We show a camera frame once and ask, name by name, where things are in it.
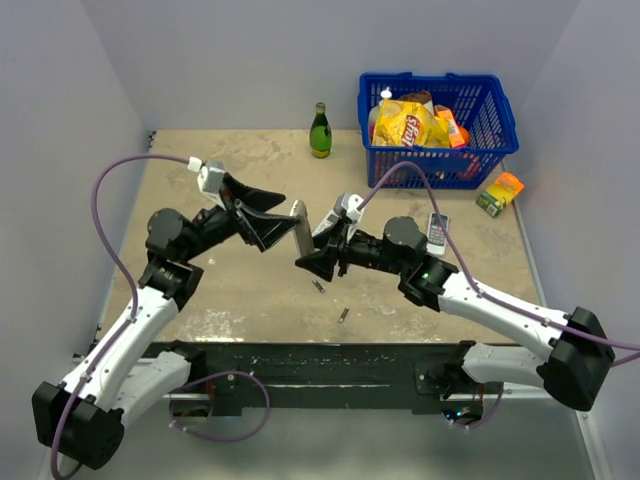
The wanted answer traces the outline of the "white air conditioner remote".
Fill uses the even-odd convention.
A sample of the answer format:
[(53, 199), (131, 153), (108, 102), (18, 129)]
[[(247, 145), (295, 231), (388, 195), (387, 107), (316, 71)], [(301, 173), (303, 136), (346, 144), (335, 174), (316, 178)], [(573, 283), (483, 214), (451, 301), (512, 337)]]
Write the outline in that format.
[(299, 219), (293, 230), (298, 255), (307, 256), (314, 251), (313, 236), (310, 228), (307, 207), (303, 200), (295, 200), (290, 215)]

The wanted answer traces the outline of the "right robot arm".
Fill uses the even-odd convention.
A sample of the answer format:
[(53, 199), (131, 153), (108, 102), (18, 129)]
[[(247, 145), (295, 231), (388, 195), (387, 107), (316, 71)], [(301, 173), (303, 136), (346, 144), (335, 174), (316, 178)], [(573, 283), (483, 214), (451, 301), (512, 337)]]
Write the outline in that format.
[(412, 304), (465, 318), (513, 342), (462, 341), (447, 360), (424, 372), (425, 383), (445, 396), (477, 384), (513, 383), (541, 388), (577, 411), (593, 407), (615, 360), (594, 313), (549, 309), (482, 284), (429, 254), (427, 238), (411, 217), (391, 218), (379, 238), (357, 229), (354, 210), (330, 218), (297, 267), (325, 281), (345, 275), (350, 266), (394, 274)]

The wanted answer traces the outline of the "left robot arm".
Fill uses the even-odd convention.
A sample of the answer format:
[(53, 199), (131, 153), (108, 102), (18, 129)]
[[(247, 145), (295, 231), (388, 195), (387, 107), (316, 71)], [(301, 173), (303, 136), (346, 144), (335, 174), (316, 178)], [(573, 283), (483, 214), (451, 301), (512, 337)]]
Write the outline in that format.
[(140, 371), (136, 363), (157, 334), (184, 309), (203, 270), (194, 258), (239, 236), (266, 251), (296, 226), (272, 214), (282, 193), (249, 187), (228, 173), (198, 181), (214, 200), (188, 218), (172, 208), (154, 212), (147, 223), (147, 264), (132, 297), (93, 350), (56, 383), (42, 382), (31, 397), (38, 441), (50, 448), (50, 468), (64, 478), (58, 458), (98, 470), (111, 460), (130, 424), (156, 400), (174, 390), (200, 390), (207, 368), (198, 354), (178, 349), (160, 353)]

